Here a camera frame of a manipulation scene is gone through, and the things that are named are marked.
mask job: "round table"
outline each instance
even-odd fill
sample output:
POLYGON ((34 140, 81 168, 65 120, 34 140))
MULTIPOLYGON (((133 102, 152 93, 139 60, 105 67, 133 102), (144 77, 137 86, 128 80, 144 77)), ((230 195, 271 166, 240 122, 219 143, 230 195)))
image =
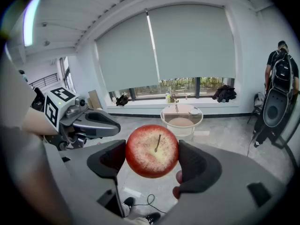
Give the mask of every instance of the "round table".
POLYGON ((161 111, 160 118, 178 139, 190 141, 195 127, 202 122, 203 113, 189 104, 172 104, 161 111))

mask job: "apple stem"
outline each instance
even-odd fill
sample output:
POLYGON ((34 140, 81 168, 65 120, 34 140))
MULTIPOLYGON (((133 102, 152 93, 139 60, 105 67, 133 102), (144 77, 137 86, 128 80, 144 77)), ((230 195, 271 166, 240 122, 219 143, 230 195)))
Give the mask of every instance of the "apple stem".
POLYGON ((156 146, 156 148, 154 149, 155 152, 158 151, 158 145, 159 145, 159 141, 160 141, 160 136, 161 136, 161 134, 159 135, 157 146, 156 146))

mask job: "ceiling light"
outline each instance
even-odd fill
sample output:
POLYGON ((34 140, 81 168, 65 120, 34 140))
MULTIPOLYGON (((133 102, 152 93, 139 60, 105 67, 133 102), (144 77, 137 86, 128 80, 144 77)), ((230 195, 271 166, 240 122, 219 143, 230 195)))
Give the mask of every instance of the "ceiling light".
POLYGON ((25 47, 32 45, 33 20, 40 0, 31 0, 26 7, 23 21, 23 37, 25 47))

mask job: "apple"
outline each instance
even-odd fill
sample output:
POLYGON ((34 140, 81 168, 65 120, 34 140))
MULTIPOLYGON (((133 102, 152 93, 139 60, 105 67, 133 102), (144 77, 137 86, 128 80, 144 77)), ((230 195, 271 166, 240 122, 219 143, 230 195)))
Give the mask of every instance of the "apple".
POLYGON ((139 127, 127 140, 126 160, 133 171, 145 178, 162 177, 177 163, 177 139, 159 125, 139 127))

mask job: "floor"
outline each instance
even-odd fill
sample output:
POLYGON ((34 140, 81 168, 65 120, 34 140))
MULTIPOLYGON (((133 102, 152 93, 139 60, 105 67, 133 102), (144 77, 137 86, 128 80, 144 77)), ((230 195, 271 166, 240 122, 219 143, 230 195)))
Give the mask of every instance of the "floor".
MULTIPOLYGON (((211 118, 203 119, 196 127, 193 137, 194 142, 204 143, 209 146, 247 155, 248 146, 252 139, 253 127, 256 117, 252 117, 247 124, 249 117, 232 118, 211 118)), ((87 146, 97 143, 105 143, 111 140, 128 139, 130 134, 138 127, 146 124, 158 124, 164 126, 160 118, 136 118, 136 117, 115 117, 121 124, 121 131, 113 137, 94 139, 87 141, 87 146)), ((267 139, 263 145, 255 148, 251 144, 249 157, 262 165, 270 173, 276 176, 283 183, 287 184, 293 175, 293 165, 286 151, 280 150, 271 145, 267 139)), ((155 195, 152 205, 167 212, 177 200, 172 195, 174 186, 178 186, 175 174, 180 170, 180 164, 166 176, 158 179, 147 179, 133 172, 125 161, 118 174, 118 190, 121 201, 127 197, 134 197, 136 204, 146 204, 150 194, 155 195)), ((131 212, 130 219, 140 215, 147 215, 156 212, 151 206, 136 206, 131 212)))

